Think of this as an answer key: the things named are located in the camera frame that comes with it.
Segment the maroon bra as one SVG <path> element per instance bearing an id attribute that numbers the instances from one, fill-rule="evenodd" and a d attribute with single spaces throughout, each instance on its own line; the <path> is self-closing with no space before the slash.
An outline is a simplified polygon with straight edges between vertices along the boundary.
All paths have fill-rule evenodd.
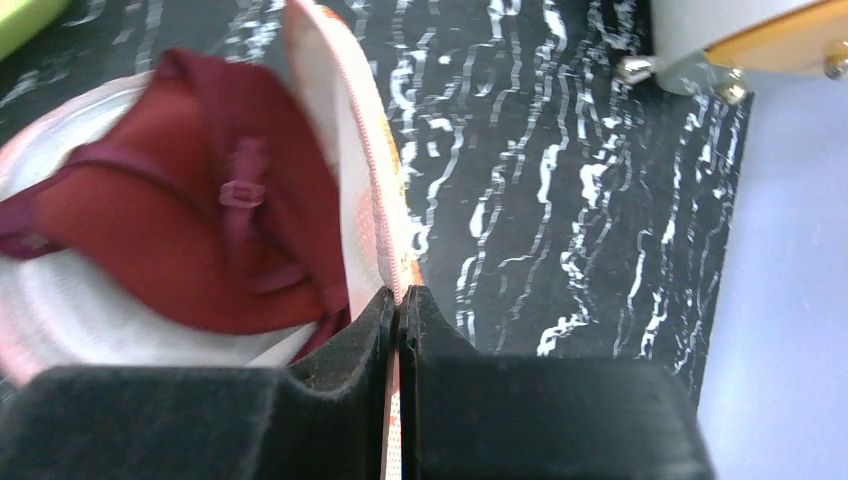
<path id="1" fill-rule="evenodd" d="M 166 51 L 137 103 L 1 204 L 1 251 L 71 249 L 165 317 L 222 334 L 351 320 L 337 182 L 271 70 Z"/>

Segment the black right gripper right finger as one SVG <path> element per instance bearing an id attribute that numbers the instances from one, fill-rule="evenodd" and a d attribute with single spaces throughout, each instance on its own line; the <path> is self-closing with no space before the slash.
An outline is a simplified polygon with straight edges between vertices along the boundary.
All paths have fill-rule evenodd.
<path id="1" fill-rule="evenodd" d="M 642 360 L 490 355 L 430 291 L 399 310 L 407 479 L 711 479 L 680 383 Z"/>

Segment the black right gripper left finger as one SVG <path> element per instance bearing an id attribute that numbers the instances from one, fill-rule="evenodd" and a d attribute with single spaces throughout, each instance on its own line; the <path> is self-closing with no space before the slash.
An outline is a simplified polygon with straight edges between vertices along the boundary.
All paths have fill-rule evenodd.
<path id="1" fill-rule="evenodd" d="M 5 479 L 377 479 L 395 303 L 288 368 L 56 367 L 1 422 Z"/>

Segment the floral mesh laundry bag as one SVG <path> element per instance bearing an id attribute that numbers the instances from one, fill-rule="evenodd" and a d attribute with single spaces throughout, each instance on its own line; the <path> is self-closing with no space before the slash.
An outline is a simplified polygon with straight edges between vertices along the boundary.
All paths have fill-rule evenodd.
<path id="1" fill-rule="evenodd" d="M 346 23 L 313 1 L 290 1 L 282 14 L 290 79 L 274 73 L 305 111 L 337 182 L 348 327 L 378 291 L 390 291 L 396 309 L 420 280 L 401 163 L 371 68 Z M 137 103 L 155 69 L 75 97 L 12 137 L 1 150 L 1 204 L 55 174 L 75 147 L 103 137 Z M 200 330 L 154 311 L 74 250 L 29 260 L 1 251 L 1 368 L 19 393 L 56 367 L 288 368 L 343 330 L 306 351 L 316 329 Z"/>

